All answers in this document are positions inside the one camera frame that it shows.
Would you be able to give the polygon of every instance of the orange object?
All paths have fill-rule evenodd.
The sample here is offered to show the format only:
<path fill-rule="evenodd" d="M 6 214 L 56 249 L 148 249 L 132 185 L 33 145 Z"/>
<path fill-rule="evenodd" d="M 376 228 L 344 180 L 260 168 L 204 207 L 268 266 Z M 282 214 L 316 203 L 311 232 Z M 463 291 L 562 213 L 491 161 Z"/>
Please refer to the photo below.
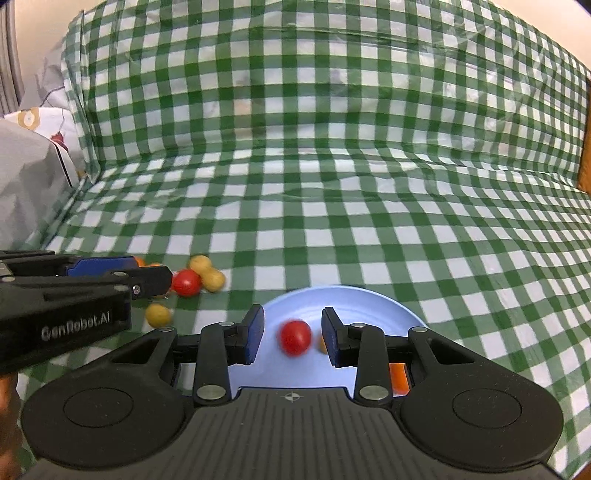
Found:
<path fill-rule="evenodd" d="M 320 340 L 318 341 L 318 350 L 320 350 L 323 354 L 328 355 L 329 352 L 326 349 L 326 344 L 324 342 L 324 337 L 320 334 Z"/>
<path fill-rule="evenodd" d="M 17 425 L 21 399 L 17 393 L 17 375 L 0 377 L 0 478 L 16 480 L 21 475 L 18 451 L 22 445 L 22 431 Z"/>
<path fill-rule="evenodd" d="M 591 94 L 591 85 L 589 84 L 587 84 L 587 91 L 587 95 Z M 591 195 L 591 116 L 587 117 L 587 125 L 585 126 L 577 187 Z"/>
<path fill-rule="evenodd" d="M 406 395 L 410 391 L 404 364 L 390 364 L 390 380 L 392 381 L 394 394 Z"/>

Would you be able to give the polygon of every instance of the metal screw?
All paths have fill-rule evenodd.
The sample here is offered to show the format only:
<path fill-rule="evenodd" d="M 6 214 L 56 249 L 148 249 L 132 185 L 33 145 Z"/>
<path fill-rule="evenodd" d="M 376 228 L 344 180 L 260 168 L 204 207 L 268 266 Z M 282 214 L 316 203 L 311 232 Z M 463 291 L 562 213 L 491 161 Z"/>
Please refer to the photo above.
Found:
<path fill-rule="evenodd" d="M 226 389 L 219 385 L 204 385 L 197 389 L 197 396 L 202 400 L 219 400 L 226 394 Z"/>
<path fill-rule="evenodd" d="M 361 395 L 365 400 L 373 400 L 379 401 L 383 400 L 388 396 L 388 390 L 384 387 L 380 387 L 379 385 L 367 385 L 359 390 L 359 395 Z"/>

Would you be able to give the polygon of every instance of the carrot piece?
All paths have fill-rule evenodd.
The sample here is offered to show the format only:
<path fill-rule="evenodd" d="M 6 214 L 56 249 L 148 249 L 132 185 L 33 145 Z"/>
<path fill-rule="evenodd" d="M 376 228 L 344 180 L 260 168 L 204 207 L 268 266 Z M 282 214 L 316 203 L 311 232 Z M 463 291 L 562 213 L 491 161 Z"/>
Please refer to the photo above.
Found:
<path fill-rule="evenodd" d="M 394 394 L 406 395 L 410 391 L 404 364 L 390 364 L 390 380 Z"/>

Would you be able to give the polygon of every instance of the circular pad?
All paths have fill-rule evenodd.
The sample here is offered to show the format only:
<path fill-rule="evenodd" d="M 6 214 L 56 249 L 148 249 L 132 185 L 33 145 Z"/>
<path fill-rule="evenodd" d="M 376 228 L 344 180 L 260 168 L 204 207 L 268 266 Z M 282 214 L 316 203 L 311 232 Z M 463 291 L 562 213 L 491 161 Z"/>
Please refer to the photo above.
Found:
<path fill-rule="evenodd" d="M 501 429 L 521 415 L 521 405 L 511 395 L 491 388 L 475 388 L 453 399 L 459 419 L 483 429 Z"/>
<path fill-rule="evenodd" d="M 184 419 L 182 395 L 154 371 L 106 362 L 40 388 L 25 403 L 21 423 L 36 457 L 105 469 L 166 447 Z"/>
<path fill-rule="evenodd" d="M 133 407 L 133 398 L 121 390 L 89 388 L 70 397 L 64 405 L 64 413 L 81 427 L 101 428 L 124 420 Z"/>
<path fill-rule="evenodd" d="M 473 471 L 547 460 L 562 432 L 560 406 L 535 383 L 486 367 L 441 365 L 417 384 L 400 408 L 410 436 L 442 462 Z"/>

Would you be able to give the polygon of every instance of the crosshair marking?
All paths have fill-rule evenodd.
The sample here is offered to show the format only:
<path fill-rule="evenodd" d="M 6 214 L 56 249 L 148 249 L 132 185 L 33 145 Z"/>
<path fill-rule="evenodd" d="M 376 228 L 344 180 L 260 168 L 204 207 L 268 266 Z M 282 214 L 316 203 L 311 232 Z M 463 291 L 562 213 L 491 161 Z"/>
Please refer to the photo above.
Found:
<path fill-rule="evenodd" d="M 284 399 L 286 399 L 287 401 L 290 401 L 290 402 L 292 402 L 292 403 L 293 403 L 293 402 L 295 402 L 295 401 L 297 401 L 297 400 L 301 399 L 301 398 L 302 398 L 302 396 L 301 396 L 300 394 L 296 393 L 296 392 L 289 392 L 289 393 L 288 393 L 288 394 L 287 394 L 285 397 L 283 397 L 283 398 L 284 398 Z"/>

